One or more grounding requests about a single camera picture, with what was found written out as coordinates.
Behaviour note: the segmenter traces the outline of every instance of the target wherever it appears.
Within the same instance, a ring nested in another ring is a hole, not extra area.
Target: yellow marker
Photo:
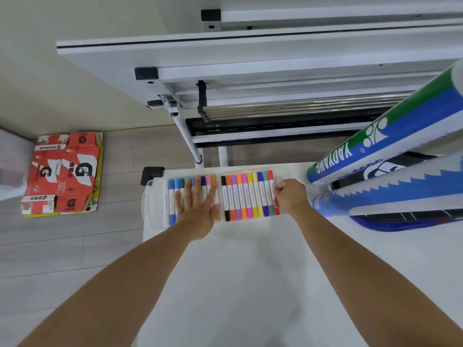
[[[259,217],[258,203],[256,201],[256,192],[254,191],[254,183],[252,181],[252,173],[247,173],[247,175],[248,175],[249,194],[251,195],[252,215],[253,215],[254,218],[258,218]]]
[[[256,194],[256,202],[258,205],[259,218],[263,218],[262,198],[260,195],[258,174],[256,172],[252,173],[252,181],[254,184],[254,193]]]
[[[215,177],[215,174],[212,174],[211,175],[211,179],[212,179],[212,185],[216,184],[217,185],[217,191],[215,192],[215,196],[214,196],[214,204],[219,204],[218,202],[218,184],[217,184],[217,178]],[[215,220],[220,220],[220,212],[217,213],[217,216],[215,217]]]

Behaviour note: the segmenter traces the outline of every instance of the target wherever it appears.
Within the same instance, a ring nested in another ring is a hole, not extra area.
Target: pink marker
[[[206,183],[207,195],[209,195],[209,191],[211,191],[211,185],[212,185],[212,179],[210,175],[205,176],[205,183]]]
[[[231,180],[233,186],[233,197],[235,199],[236,219],[241,220],[243,218],[243,214],[241,213],[242,206],[239,203],[238,179],[236,178],[236,175],[232,175]]]
[[[248,213],[248,219],[252,219],[254,216],[252,215],[251,196],[249,194],[248,176],[244,173],[242,174],[242,177],[243,177],[243,187],[245,189],[246,211]]]

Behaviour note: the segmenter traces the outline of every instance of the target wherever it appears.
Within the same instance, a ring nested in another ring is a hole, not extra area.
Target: wooden floor
[[[228,148],[230,165],[317,160],[346,138]],[[0,347],[15,346],[80,286],[142,242],[141,171],[192,168],[176,126],[104,134],[101,198],[96,212],[24,219],[19,199],[0,202]],[[216,148],[204,151],[218,166]]]

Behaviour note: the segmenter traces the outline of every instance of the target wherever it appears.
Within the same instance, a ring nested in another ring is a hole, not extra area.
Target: marker set
[[[188,179],[191,180],[193,201],[194,177],[168,180],[169,194],[166,206],[169,212],[169,225],[174,225],[177,220],[175,192],[180,192],[182,207],[184,207],[183,195],[185,182]],[[217,183],[218,187],[214,196],[214,204],[220,204],[220,212],[223,212],[225,221],[280,215],[280,210],[273,206],[275,181],[271,170],[222,175],[219,179],[215,174],[201,176],[201,203],[204,202],[214,183]]]
[[[271,170],[222,175],[220,181],[225,221],[280,215],[273,206],[275,181]]]
[[[191,201],[193,202],[193,190],[195,179],[191,178],[178,178],[178,179],[169,179],[169,225],[174,225],[177,220],[177,209],[175,207],[175,192],[179,191],[181,195],[182,207],[185,206],[183,195],[185,194],[185,182],[191,180]],[[217,177],[213,175],[203,175],[201,176],[201,204],[204,202],[207,194],[211,190],[212,184],[217,183]],[[219,203],[218,193],[215,193],[214,204]],[[220,214],[217,215],[216,220],[220,220]]]

